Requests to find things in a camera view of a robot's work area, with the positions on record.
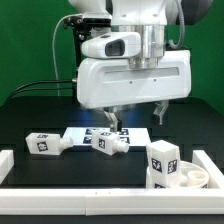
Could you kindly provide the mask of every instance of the white cylinder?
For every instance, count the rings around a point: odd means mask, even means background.
[[[129,144],[127,142],[115,141],[114,150],[118,152],[127,153],[129,150]]]
[[[67,149],[73,146],[73,141],[71,138],[61,138],[60,147],[61,149]]]
[[[187,174],[187,186],[203,188],[208,184],[209,176],[206,172],[190,171]]]

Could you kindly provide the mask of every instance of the black table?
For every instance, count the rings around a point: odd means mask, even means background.
[[[139,104],[118,112],[126,128],[147,128],[152,141],[180,147],[181,159],[205,150],[224,169],[224,117],[194,98],[170,101],[162,126],[151,121],[154,104]],[[0,149],[13,149],[15,166],[1,188],[142,188],[147,159],[145,147],[110,157],[90,146],[73,147],[61,156],[30,155],[25,137],[31,132],[58,133],[66,127],[108,127],[101,111],[85,110],[70,97],[18,97],[0,108]],[[220,223],[224,216],[0,216],[1,223]]]

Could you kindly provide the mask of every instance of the green wall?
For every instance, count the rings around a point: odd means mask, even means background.
[[[23,84],[55,79],[52,36],[59,19],[71,13],[75,11],[67,0],[0,1],[0,104]],[[209,14],[195,26],[186,28],[185,39],[185,46],[192,52],[192,96],[206,100],[222,114],[223,21],[224,1],[214,0]],[[177,39],[178,32],[178,27],[169,27],[170,38]],[[56,52],[60,78],[72,78],[75,58],[71,29],[59,29]],[[55,95],[56,92],[43,93],[46,94]]]

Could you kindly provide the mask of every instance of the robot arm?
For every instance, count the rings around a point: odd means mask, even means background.
[[[168,100],[187,97],[191,90],[190,52],[166,51],[166,26],[177,23],[175,1],[181,0],[69,1],[81,12],[112,13],[113,32],[82,44],[87,59],[79,67],[79,102],[90,109],[107,108],[108,115],[108,108],[159,101],[154,114],[161,124]],[[212,0],[181,3],[187,24],[194,24]]]

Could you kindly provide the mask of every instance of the white border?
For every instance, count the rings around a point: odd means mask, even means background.
[[[223,214],[224,178],[204,151],[204,166],[216,189],[2,189],[1,215]]]

